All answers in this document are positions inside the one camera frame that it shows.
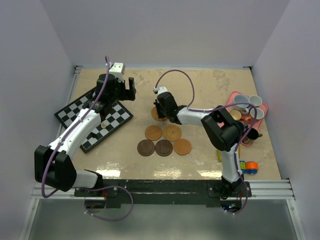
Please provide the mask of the dark brown wooden coaster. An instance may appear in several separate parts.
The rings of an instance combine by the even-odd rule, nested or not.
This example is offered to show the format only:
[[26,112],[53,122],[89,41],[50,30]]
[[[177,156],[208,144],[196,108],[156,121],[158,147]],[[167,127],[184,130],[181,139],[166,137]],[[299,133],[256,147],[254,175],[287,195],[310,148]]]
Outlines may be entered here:
[[154,151],[155,151],[155,144],[149,139],[141,140],[137,145],[137,152],[141,156],[144,156],[144,157],[150,156],[154,153]]

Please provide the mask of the round light cork coaster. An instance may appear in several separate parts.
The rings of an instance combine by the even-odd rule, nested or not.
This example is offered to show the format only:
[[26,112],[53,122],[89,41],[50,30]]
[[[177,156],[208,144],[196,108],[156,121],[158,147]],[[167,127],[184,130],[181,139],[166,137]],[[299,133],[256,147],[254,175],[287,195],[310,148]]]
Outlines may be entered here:
[[181,138],[182,131],[178,126],[170,124],[163,129],[162,135],[166,140],[175,142]]

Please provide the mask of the pink tray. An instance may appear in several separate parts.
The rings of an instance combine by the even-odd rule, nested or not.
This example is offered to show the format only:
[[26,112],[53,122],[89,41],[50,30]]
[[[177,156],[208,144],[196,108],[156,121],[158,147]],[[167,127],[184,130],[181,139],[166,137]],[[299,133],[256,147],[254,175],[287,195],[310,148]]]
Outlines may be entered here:
[[[243,93],[241,93],[241,92],[239,92],[239,91],[233,91],[233,92],[230,94],[230,96],[229,96],[226,104],[227,104],[227,105],[229,105],[229,104],[234,104],[234,103],[233,103],[233,99],[234,99],[234,96],[237,95],[237,94],[243,94]],[[251,116],[251,115],[250,115],[250,110],[251,110],[252,108],[253,108],[253,107],[250,105],[250,106],[249,106],[249,113],[246,114],[246,115]],[[268,112],[268,106],[267,106],[267,104],[264,103],[264,102],[262,102],[262,105],[259,106],[258,108],[260,108],[260,109],[263,110],[263,112],[264,112],[264,118],[265,118],[265,116],[266,116],[266,114],[267,114],[267,112]],[[230,112],[231,110],[233,110],[233,105],[230,106],[230,107],[228,107],[227,110],[228,110],[229,112]],[[252,128],[256,129],[256,130],[260,133],[260,128],[261,128],[261,125],[262,125],[262,122],[263,122],[264,118],[261,119],[261,120],[259,120],[259,121],[256,120],[256,121],[254,122],[254,124],[253,124],[253,118],[252,118],[252,122],[251,122],[251,123],[245,123],[245,122],[242,122],[242,121],[241,121],[241,122],[244,123],[244,124],[248,124],[249,127],[252,126]],[[251,143],[251,144],[243,144],[243,145],[248,147],[248,146],[251,146],[252,144],[253,144],[253,143]]]

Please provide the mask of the grey white cup lower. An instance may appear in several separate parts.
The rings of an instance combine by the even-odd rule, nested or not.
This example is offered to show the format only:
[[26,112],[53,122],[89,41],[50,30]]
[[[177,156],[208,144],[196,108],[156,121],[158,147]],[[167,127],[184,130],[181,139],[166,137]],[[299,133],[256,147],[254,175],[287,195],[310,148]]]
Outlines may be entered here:
[[250,116],[253,119],[255,118],[257,121],[262,120],[265,116],[264,111],[259,107],[252,108],[249,113],[250,113]]

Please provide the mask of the beige chess pawn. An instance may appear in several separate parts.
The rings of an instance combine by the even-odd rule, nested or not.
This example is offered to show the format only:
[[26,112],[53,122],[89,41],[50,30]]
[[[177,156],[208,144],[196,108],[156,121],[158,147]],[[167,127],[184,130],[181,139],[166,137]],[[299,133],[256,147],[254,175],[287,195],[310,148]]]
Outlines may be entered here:
[[105,128],[106,128],[106,124],[105,124],[104,122],[102,122],[100,125],[101,125],[101,128],[102,128],[102,129],[105,129]]

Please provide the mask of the large white mug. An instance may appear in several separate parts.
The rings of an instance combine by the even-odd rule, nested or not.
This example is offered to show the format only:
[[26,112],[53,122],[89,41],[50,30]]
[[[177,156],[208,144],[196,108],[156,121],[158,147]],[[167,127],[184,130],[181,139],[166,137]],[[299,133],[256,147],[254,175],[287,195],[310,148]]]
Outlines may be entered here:
[[233,103],[235,103],[235,105],[232,107],[233,110],[237,110],[245,115],[249,113],[250,99],[248,96],[244,94],[237,94],[233,98]]

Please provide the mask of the light orange wooden coaster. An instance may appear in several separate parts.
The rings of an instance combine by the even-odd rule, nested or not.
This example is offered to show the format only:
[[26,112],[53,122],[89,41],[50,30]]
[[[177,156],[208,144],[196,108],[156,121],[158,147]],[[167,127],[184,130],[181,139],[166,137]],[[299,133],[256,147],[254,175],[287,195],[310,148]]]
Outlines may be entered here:
[[185,156],[191,152],[192,145],[189,140],[180,138],[174,143],[173,149],[178,155]]

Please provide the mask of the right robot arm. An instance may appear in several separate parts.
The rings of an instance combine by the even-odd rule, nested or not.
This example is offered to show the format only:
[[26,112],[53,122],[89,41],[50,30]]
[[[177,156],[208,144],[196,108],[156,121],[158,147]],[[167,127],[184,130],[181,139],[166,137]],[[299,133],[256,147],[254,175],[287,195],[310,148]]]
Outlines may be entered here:
[[225,107],[219,105],[212,110],[191,109],[186,105],[177,105],[173,95],[168,92],[156,92],[157,114],[177,125],[203,127],[211,144],[220,151],[222,162],[223,192],[235,196],[243,182],[243,173],[239,161],[239,142],[245,131],[244,125],[231,116]]

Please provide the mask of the yellow green wooden block toy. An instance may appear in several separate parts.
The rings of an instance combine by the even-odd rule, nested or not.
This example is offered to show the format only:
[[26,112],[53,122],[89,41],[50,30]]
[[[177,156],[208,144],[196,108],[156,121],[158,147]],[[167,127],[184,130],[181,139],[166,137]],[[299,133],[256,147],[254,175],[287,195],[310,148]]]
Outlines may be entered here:
[[221,152],[219,150],[217,150],[216,153],[217,153],[217,159],[221,163],[222,162]]

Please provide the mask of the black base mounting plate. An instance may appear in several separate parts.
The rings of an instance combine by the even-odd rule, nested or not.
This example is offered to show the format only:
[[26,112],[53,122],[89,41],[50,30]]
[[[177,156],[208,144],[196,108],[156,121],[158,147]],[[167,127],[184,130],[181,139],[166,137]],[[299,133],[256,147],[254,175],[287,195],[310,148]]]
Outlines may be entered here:
[[252,196],[249,182],[230,189],[220,179],[103,179],[97,189],[77,188],[74,195],[89,200],[105,200],[106,208],[121,205],[204,205],[218,208],[224,201],[244,200]]

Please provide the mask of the orange blue toy car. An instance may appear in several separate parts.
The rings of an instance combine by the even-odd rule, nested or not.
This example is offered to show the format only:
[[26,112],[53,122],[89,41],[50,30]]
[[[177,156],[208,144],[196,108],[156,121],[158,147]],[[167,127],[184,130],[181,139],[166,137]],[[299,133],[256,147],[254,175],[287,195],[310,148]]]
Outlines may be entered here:
[[239,162],[239,165],[240,165],[240,169],[245,174],[255,175],[259,171],[258,163],[254,162],[254,161],[245,162],[245,161],[241,160]]

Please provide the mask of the black white chessboard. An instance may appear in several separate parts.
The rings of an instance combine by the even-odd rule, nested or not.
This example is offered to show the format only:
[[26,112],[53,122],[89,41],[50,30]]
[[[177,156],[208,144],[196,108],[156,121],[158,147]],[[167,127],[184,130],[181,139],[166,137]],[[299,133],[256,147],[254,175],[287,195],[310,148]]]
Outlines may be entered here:
[[[69,103],[57,111],[54,116],[66,129],[71,123],[77,118],[80,110],[83,108],[84,103],[90,98],[91,94],[95,91],[94,88],[87,91],[85,94],[76,98],[74,101]],[[97,126],[91,131],[91,133],[97,134],[98,138],[91,138],[91,133],[85,138],[80,145],[80,149],[86,154],[100,144],[104,139],[108,138],[111,134],[115,133],[124,124],[133,118],[131,112],[129,112],[121,102],[117,101],[112,105],[111,112],[107,115],[103,123],[106,124],[106,128],[102,128],[101,125]]]

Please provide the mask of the scalloped light cork coaster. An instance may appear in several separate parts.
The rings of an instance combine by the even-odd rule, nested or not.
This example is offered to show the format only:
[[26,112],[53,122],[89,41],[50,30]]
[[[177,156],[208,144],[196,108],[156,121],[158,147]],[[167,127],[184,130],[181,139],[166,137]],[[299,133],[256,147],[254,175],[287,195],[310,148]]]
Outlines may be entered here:
[[162,122],[162,121],[161,121],[161,118],[158,118],[158,116],[157,116],[156,107],[153,107],[153,108],[152,108],[152,110],[151,110],[151,117],[152,117],[154,120],[158,121],[158,122]]

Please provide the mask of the black cup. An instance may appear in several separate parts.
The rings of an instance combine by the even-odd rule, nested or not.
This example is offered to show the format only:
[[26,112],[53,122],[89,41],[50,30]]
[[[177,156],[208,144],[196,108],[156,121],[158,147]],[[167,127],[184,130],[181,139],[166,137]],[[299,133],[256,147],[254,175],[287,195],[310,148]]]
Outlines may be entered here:
[[242,143],[246,145],[252,144],[255,140],[263,136],[263,134],[259,133],[255,128],[251,130],[247,129],[246,133],[247,135],[242,141]]

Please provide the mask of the grey white cup upper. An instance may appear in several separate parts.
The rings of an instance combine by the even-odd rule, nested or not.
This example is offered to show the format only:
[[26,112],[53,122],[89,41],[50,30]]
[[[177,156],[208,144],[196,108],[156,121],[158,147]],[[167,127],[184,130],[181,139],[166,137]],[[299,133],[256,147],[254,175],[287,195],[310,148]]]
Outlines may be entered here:
[[263,101],[262,99],[258,96],[258,95],[252,95],[249,97],[249,101],[252,105],[254,105],[255,107],[259,107],[262,105]]

